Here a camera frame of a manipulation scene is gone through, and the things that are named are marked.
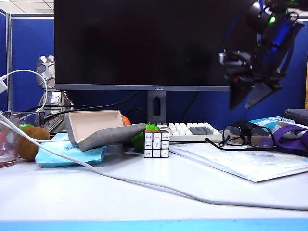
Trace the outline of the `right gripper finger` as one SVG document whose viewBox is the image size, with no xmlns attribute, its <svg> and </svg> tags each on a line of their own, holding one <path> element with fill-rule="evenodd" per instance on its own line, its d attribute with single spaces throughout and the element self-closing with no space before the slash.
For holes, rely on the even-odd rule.
<svg viewBox="0 0 308 231">
<path fill-rule="evenodd" d="M 265 98 L 280 91 L 281 89 L 282 85 L 280 84 L 256 83 L 253 86 L 253 89 L 248 97 L 245 107 L 247 109 L 250 109 L 255 105 L 257 105 L 262 100 L 264 100 Z"/>
<path fill-rule="evenodd" d="M 252 91 L 253 89 L 252 83 L 234 83 L 230 84 L 230 101 L 229 101 L 229 108 L 231 110 L 235 109 L 245 98 L 246 96 Z"/>
</svg>

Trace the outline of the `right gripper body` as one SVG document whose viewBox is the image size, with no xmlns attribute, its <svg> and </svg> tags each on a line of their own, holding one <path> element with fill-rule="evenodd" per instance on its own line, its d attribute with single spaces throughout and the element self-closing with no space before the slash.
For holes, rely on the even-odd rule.
<svg viewBox="0 0 308 231">
<path fill-rule="evenodd" d="M 285 77 L 287 63 L 285 49 L 257 49 L 253 54 L 241 51 L 223 52 L 223 71 L 229 85 L 234 83 L 280 84 Z"/>
</svg>

